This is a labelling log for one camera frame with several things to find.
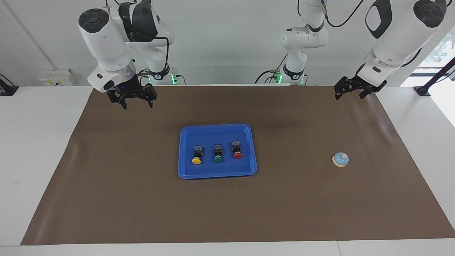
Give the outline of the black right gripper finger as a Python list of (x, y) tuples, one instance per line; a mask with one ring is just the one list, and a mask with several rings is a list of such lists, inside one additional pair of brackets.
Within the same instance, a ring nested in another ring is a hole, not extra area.
[(142, 100), (147, 101), (150, 108), (153, 108), (153, 104), (157, 99), (157, 92), (154, 89), (153, 85), (146, 85), (142, 87), (143, 91), (141, 93)]
[(127, 103), (125, 101), (127, 94), (119, 94), (119, 95), (117, 95), (116, 91), (108, 90), (107, 91), (107, 95), (109, 97), (109, 100), (112, 103), (118, 103), (118, 104), (120, 104), (123, 107), (123, 109), (125, 109), (125, 110), (127, 109)]

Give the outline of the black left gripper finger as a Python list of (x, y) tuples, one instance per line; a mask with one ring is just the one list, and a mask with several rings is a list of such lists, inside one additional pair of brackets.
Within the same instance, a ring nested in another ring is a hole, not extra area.
[(369, 83), (365, 83), (364, 85), (362, 85), (362, 92), (359, 94), (360, 99), (364, 99), (369, 94), (379, 92), (386, 84), (387, 81), (383, 81), (379, 86), (373, 86)]
[(353, 79), (343, 76), (334, 86), (335, 99), (339, 100), (343, 94), (353, 91)]

